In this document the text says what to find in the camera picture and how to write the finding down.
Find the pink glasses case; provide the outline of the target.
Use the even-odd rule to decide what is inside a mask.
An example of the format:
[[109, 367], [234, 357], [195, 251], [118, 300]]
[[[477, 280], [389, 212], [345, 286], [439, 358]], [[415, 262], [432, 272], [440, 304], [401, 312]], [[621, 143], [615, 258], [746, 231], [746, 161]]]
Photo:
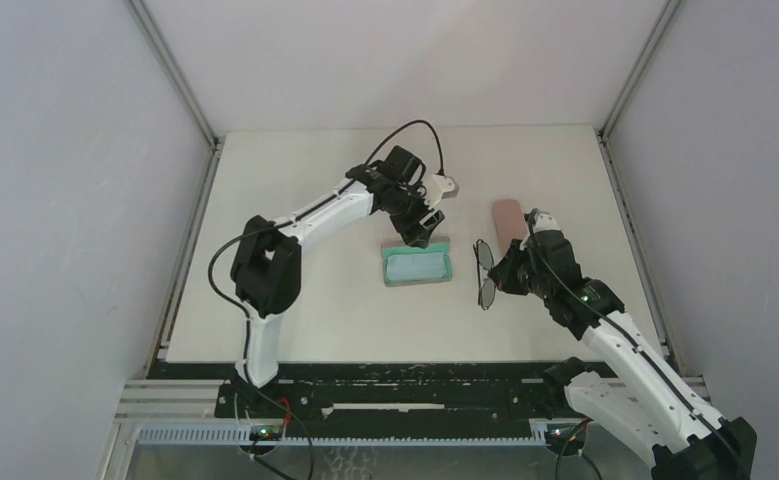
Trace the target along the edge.
[[513, 240], [524, 240], [528, 227], [521, 205], [515, 199], [500, 199], [492, 203], [491, 215], [496, 230], [499, 251], [505, 255]]

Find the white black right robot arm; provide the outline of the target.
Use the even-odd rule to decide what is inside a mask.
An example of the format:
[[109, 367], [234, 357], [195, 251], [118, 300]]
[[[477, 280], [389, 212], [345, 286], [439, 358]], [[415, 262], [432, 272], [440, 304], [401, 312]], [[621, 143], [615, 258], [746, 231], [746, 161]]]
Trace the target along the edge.
[[637, 328], [621, 299], [586, 277], [559, 230], [511, 241], [496, 261], [475, 245], [479, 300], [497, 292], [542, 300], [550, 317], [598, 354], [627, 389], [609, 391], [600, 375], [571, 357], [549, 373], [556, 395], [628, 446], [654, 479], [748, 479], [757, 435], [742, 417], [730, 420], [696, 393]]

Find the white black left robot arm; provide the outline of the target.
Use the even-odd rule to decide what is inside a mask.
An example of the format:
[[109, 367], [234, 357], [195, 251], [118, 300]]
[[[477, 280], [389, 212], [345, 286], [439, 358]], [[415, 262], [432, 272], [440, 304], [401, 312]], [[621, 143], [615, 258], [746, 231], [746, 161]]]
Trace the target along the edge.
[[247, 310], [245, 350], [237, 369], [262, 388], [279, 370], [278, 346], [285, 312], [302, 287], [303, 257], [349, 224], [376, 212], [388, 215], [408, 247], [426, 248], [445, 215], [441, 201], [459, 191], [444, 173], [414, 177], [422, 161], [401, 146], [384, 160], [357, 165], [331, 193], [288, 217], [251, 218], [243, 230], [231, 266], [235, 296]]

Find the grey marbled glasses case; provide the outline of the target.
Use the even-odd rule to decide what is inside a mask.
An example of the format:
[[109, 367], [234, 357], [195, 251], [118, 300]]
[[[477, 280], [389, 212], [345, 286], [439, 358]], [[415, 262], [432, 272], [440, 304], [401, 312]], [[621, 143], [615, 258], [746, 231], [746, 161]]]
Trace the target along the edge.
[[400, 241], [384, 242], [380, 251], [386, 287], [445, 283], [453, 278], [447, 236], [434, 237], [425, 248], [409, 247]]

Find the black frame grey sunglasses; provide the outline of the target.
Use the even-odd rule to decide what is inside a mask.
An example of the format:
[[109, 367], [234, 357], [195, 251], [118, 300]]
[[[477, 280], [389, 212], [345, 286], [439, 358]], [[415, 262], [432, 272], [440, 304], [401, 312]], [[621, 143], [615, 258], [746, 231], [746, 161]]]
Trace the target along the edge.
[[489, 272], [495, 265], [494, 257], [491, 247], [483, 239], [475, 241], [473, 252], [477, 263], [477, 305], [486, 311], [494, 303], [497, 292], [495, 282], [489, 277]]

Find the small light blue cloth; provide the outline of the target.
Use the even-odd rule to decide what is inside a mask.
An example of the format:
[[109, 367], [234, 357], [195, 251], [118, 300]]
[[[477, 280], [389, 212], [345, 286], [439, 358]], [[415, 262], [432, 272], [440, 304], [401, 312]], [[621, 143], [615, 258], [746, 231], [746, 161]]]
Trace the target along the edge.
[[435, 281], [447, 276], [448, 267], [442, 252], [396, 254], [385, 263], [388, 284]]

